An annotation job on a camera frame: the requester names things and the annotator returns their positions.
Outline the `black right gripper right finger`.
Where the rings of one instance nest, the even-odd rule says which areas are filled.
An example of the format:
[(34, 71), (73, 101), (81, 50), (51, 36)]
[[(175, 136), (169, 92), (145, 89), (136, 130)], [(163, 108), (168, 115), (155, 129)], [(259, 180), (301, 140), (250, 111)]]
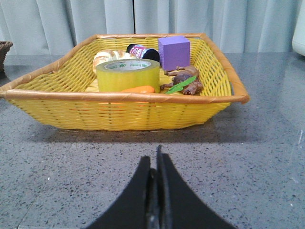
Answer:
[(233, 229), (203, 203), (183, 180), (168, 154), (157, 146), (162, 223), (164, 229)]

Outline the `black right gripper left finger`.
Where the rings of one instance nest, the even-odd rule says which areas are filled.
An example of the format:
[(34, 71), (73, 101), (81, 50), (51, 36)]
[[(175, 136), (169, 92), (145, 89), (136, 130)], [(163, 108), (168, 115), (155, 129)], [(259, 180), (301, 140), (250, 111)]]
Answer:
[(89, 229), (144, 229), (146, 227), (146, 192), (150, 172), (150, 158), (141, 157), (130, 182), (113, 204)]

